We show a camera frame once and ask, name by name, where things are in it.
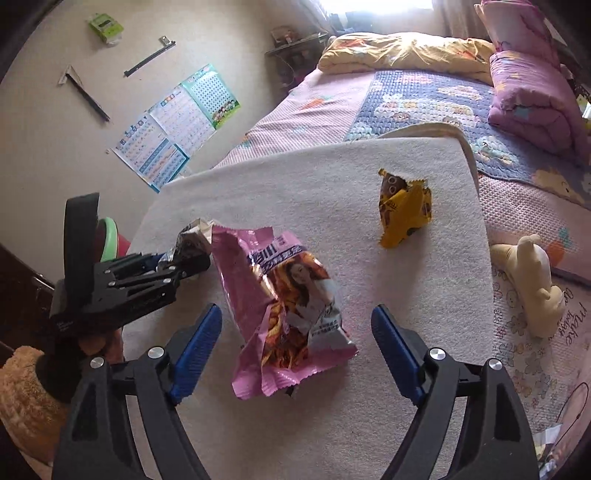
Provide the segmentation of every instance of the crumpled foil wrapper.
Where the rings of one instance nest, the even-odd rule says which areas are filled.
[[[379,243],[393,248],[431,222],[431,190],[426,179],[406,181],[383,168],[379,192],[379,216],[384,234]]]
[[[198,218],[183,228],[178,233],[175,246],[158,260],[156,271],[165,270],[171,265],[181,265],[199,255],[210,255],[212,252],[212,226],[213,221],[206,222]]]

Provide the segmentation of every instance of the pink snack bag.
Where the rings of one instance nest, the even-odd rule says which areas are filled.
[[[232,381],[238,398],[272,395],[357,354],[335,282],[293,233],[214,225],[212,254],[246,342]]]

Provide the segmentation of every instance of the white felt mat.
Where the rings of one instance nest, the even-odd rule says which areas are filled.
[[[378,245],[384,167],[428,178],[433,221],[392,250]],[[372,140],[272,155],[218,168],[165,187],[131,251],[168,248],[196,217],[227,226],[292,230],[341,285],[344,326],[360,353],[346,366],[305,380],[294,398],[238,400],[230,384],[242,339],[227,314],[212,267],[183,281],[176,303],[125,327],[125,355],[136,358],[191,324],[206,303],[224,311],[222,334],[195,393],[178,412],[212,479],[378,479],[410,425],[402,398],[371,335],[370,315],[385,303],[427,345],[484,362],[494,340],[491,265],[485,226],[459,143],[450,138]],[[456,407],[463,402],[456,402]],[[134,430],[137,405],[130,406]],[[436,466],[453,456],[457,408]],[[157,478],[137,436],[148,476]]]

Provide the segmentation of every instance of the window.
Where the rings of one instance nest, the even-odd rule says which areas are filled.
[[[413,8],[433,8],[431,0],[321,0],[321,3],[330,14],[355,11],[393,14]]]

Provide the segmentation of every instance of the green box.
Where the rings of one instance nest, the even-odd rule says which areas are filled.
[[[119,40],[121,32],[123,32],[123,26],[107,14],[97,14],[89,21],[89,24],[105,43]]]

